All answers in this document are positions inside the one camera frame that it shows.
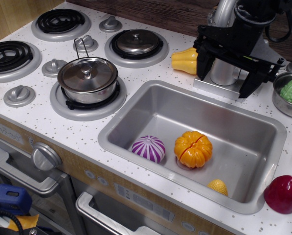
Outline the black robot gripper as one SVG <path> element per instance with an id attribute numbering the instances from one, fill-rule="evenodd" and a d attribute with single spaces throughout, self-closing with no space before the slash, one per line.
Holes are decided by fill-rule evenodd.
<path id="1" fill-rule="evenodd" d="M 237 4 L 231 27 L 199 25 L 194 43 L 197 76 L 204 80 L 218 58 L 249 72 L 239 98 L 249 97 L 262 81 L 272 81 L 284 58 L 265 44 L 263 31 L 275 20 L 278 9 L 277 4 Z"/>

